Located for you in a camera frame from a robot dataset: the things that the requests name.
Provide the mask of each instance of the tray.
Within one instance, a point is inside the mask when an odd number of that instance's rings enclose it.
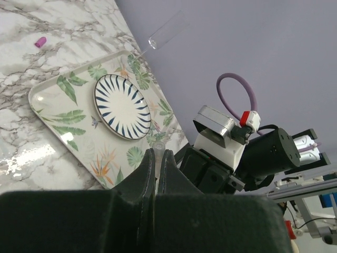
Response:
[[[146,137],[125,140],[101,122],[93,90],[106,74],[125,77],[142,92],[152,118]],[[107,55],[44,81],[30,90],[28,99],[35,114],[107,189],[134,171],[155,141],[165,142],[175,154],[187,144],[160,87],[129,51]]]

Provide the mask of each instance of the blue striped plate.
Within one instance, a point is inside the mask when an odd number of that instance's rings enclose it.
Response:
[[[119,75],[101,77],[95,85],[94,101],[103,122],[119,136],[138,140],[150,130],[150,110],[129,80]]]

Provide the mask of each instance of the green leaf print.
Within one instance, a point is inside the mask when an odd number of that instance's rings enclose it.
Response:
[[[78,146],[76,145],[76,143],[74,141],[67,141],[67,143],[76,151],[78,151]]]
[[[165,136],[166,136],[166,132],[156,133],[156,134],[151,133],[146,136],[146,140],[148,144],[150,145],[150,147],[152,147],[156,141],[161,141]]]
[[[141,90],[147,90],[150,87],[150,80],[148,79],[147,73],[136,74],[136,80]]]
[[[106,188],[106,182],[103,176],[97,176],[98,180],[102,182],[103,186]]]
[[[164,126],[168,127],[171,124],[172,119],[173,119],[173,114],[165,117],[163,121]]]
[[[67,117],[71,117],[71,116],[77,116],[82,114],[83,110],[74,110],[74,111],[70,111],[70,112],[66,112],[66,113],[60,113],[55,115],[55,117],[60,117],[60,118],[67,118]]]
[[[70,72],[68,81],[75,86],[82,86],[83,84],[87,83],[88,81],[83,80],[75,75],[74,72]]]
[[[66,134],[66,133],[72,133],[73,135],[83,135],[85,134],[85,130],[80,128],[71,128],[69,126],[56,126],[52,125],[52,127],[58,132],[59,134]]]
[[[132,147],[126,153],[128,165],[136,169],[144,157],[143,151],[138,147]]]
[[[135,57],[132,54],[130,54],[127,57],[127,62],[129,64],[132,72],[136,76],[136,80],[137,80],[137,83],[139,85],[139,88],[141,90],[147,90],[150,87],[149,86],[150,78],[149,78],[148,73],[142,72],[140,62],[138,60],[136,60]]]
[[[160,111],[159,115],[166,116],[164,118],[163,124],[164,124],[164,126],[168,127],[173,120],[173,112],[172,112],[171,108],[168,106],[168,104],[162,99],[160,99],[160,103],[158,103],[158,105],[162,109]]]
[[[89,65],[88,72],[89,75],[96,81],[98,81],[103,75],[107,75],[107,70],[102,68],[101,64],[97,67],[92,67],[91,65]]]
[[[76,95],[74,88],[70,85],[65,77],[60,75],[57,79],[57,85],[64,91],[64,93],[77,104]]]
[[[43,109],[35,111],[37,114],[40,114],[43,111]]]
[[[122,172],[122,167],[120,167],[120,170],[119,170],[119,172],[117,174],[115,185],[119,184],[123,180],[124,180],[124,175],[123,175],[123,172]]]
[[[165,111],[165,112],[172,112],[171,108],[166,104],[166,102],[160,99],[160,103],[158,105]]]
[[[42,118],[44,121],[53,122],[52,120],[47,119],[46,117],[42,117],[42,116],[41,116],[41,118]]]
[[[82,121],[85,118],[85,115],[81,115],[83,110],[75,110],[70,111],[67,113],[61,113],[58,115],[55,115],[55,117],[58,117],[59,119],[53,119],[56,122],[61,122],[67,125],[77,123],[79,121]]]

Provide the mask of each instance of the lavender wall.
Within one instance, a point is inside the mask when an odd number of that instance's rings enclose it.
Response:
[[[337,1],[117,0],[141,48],[178,10],[190,27],[146,53],[165,96],[193,143],[192,119],[203,104],[227,113],[215,81],[224,72],[254,88],[262,124],[295,134],[314,128],[337,162]],[[249,109],[235,81],[223,85],[238,111]]]

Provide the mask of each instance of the pink cap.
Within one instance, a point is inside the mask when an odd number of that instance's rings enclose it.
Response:
[[[44,43],[47,42],[47,38],[46,37],[41,37],[38,39],[37,42],[35,42],[35,46],[37,46],[38,48],[42,47],[44,45]]]

